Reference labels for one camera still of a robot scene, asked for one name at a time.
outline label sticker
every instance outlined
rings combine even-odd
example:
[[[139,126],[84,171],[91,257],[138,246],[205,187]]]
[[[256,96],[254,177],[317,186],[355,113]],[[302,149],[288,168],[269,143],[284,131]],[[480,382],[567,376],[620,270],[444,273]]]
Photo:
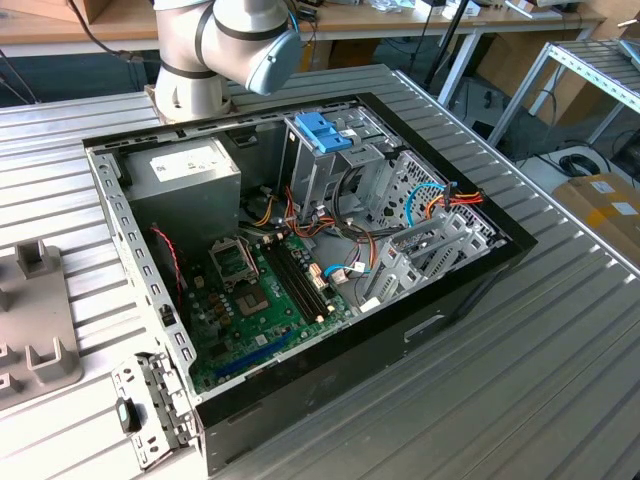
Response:
[[[616,207],[616,210],[618,210],[622,215],[637,215],[638,214],[638,212],[636,212],[635,208],[633,208],[627,202],[613,203],[612,205],[614,207]]]
[[[593,185],[593,188],[598,190],[600,193],[615,192],[615,190],[611,188],[611,185],[609,185],[607,182],[591,182],[591,185]]]
[[[167,182],[209,170],[215,170],[220,157],[211,147],[194,148],[186,152],[155,157],[150,165],[158,180]]]
[[[357,133],[355,131],[353,131],[352,129],[350,129],[350,128],[347,128],[346,130],[342,130],[342,131],[340,131],[338,133],[340,133],[340,135],[342,135],[343,137],[357,137],[358,136]]]

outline blue drive latch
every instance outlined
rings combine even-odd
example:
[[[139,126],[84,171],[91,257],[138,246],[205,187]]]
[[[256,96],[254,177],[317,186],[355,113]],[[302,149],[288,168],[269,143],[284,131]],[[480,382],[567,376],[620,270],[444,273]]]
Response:
[[[322,153],[337,152],[353,146],[350,138],[345,138],[336,126],[317,112],[296,116],[296,125]]]

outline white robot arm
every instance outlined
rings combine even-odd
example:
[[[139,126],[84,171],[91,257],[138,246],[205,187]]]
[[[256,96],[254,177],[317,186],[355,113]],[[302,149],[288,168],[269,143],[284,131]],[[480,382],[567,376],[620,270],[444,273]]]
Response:
[[[269,95],[302,53],[283,0],[156,0],[162,67],[158,109],[175,121],[229,111],[229,78]]]

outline white table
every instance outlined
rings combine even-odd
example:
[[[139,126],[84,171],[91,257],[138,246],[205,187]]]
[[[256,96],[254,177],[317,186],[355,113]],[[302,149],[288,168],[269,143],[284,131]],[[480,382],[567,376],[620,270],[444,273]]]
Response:
[[[640,272],[401,73],[296,75],[242,111],[371,91],[539,244],[463,321],[218,478],[631,479],[640,465]],[[0,472],[27,480],[139,477],[111,368],[156,347],[132,304],[80,139],[157,125],[143,94],[0,111],[0,248],[58,245],[85,377],[0,412]],[[192,479],[185,450],[154,479]]]

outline side panel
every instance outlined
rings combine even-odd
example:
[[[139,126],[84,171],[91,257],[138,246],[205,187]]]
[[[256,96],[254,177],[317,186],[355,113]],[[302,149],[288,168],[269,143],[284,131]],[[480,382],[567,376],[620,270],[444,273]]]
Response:
[[[238,413],[208,424],[218,398],[197,407],[207,471],[213,475],[282,430],[400,360],[439,331],[464,317],[519,256],[426,306],[419,312],[354,346]]]

